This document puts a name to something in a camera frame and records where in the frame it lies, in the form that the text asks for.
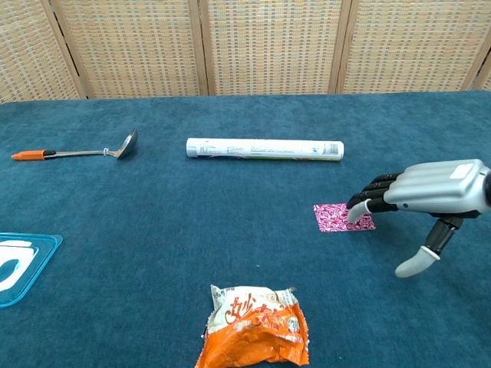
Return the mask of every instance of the gray robotic arm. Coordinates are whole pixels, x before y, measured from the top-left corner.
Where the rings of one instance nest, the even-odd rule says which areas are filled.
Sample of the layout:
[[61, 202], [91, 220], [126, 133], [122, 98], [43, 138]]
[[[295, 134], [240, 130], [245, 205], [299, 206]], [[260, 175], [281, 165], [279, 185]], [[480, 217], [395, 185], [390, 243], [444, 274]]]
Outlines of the gray robotic arm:
[[396, 269], [396, 276], [418, 274], [435, 261], [460, 228], [491, 209], [491, 169], [479, 159], [421, 163], [378, 176], [348, 201], [348, 221], [376, 212], [413, 211], [437, 219], [423, 246]]

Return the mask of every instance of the blue plastic tray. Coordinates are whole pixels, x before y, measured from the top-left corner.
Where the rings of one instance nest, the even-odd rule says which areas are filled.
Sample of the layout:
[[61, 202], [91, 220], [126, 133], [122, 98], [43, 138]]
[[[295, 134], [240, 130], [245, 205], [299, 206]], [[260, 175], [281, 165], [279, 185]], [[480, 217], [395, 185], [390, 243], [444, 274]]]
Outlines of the blue plastic tray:
[[25, 296], [62, 242], [60, 235], [0, 233], [0, 308]]

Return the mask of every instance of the metal ladle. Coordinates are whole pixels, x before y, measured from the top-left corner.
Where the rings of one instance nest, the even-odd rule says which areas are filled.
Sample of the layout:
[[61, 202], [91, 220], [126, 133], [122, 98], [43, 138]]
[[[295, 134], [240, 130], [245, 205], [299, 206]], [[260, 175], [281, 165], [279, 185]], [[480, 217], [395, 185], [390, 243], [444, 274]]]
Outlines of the metal ladle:
[[104, 155], [116, 157], [116, 159], [121, 159], [131, 153], [134, 147], [137, 145], [138, 141], [138, 131], [134, 128], [133, 131], [126, 137], [121, 147], [116, 151], [111, 151], [108, 148], [98, 151], [66, 151], [57, 152], [52, 149], [42, 149], [36, 151], [22, 151], [12, 155], [12, 159], [17, 161], [33, 161], [38, 159], [57, 159], [58, 157], [69, 157], [69, 156], [93, 156], [93, 155]]

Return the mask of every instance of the ladle handle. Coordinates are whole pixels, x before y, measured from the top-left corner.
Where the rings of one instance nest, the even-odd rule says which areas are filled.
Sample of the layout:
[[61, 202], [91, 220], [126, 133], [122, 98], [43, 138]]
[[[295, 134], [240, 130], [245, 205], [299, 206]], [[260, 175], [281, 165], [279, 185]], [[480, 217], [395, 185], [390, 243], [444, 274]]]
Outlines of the ladle handle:
[[104, 155], [104, 151], [73, 151], [73, 152], [56, 152], [52, 149], [40, 149], [36, 151], [22, 151], [12, 155], [12, 159], [16, 161], [36, 161], [40, 159], [56, 159], [58, 157], [69, 156], [88, 156], [88, 155]]
[[56, 154], [52, 149], [38, 149], [35, 151], [22, 151], [12, 155], [12, 159], [16, 161], [37, 161], [40, 159], [50, 159], [50, 156]]

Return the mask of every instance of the robot finger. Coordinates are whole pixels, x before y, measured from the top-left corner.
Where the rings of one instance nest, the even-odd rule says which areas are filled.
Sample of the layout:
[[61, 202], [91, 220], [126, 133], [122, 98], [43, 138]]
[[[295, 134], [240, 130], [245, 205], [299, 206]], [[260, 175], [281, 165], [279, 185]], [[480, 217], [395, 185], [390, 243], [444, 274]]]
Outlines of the robot finger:
[[388, 190], [387, 188], [375, 189], [375, 190], [364, 190], [363, 192], [353, 195], [348, 203], [346, 204], [347, 209], [351, 209], [354, 205], [363, 202], [366, 199], [376, 199], [383, 198], [384, 193]]
[[374, 212], [397, 211], [396, 205], [386, 203], [383, 198], [366, 199], [354, 205], [348, 213], [348, 222], [356, 222], [363, 215]]
[[365, 190], [375, 190], [375, 189], [388, 188], [390, 186], [390, 184], [392, 184], [393, 182], [395, 182], [395, 180], [387, 180], [386, 182], [374, 182], [372, 184], [365, 186], [362, 189], [362, 192], [364, 192]]
[[393, 172], [391, 174], [383, 174], [377, 176], [375, 179], [371, 181], [371, 184], [376, 183], [376, 182], [389, 182], [389, 181], [394, 181], [397, 179], [397, 177], [402, 174], [402, 172]]

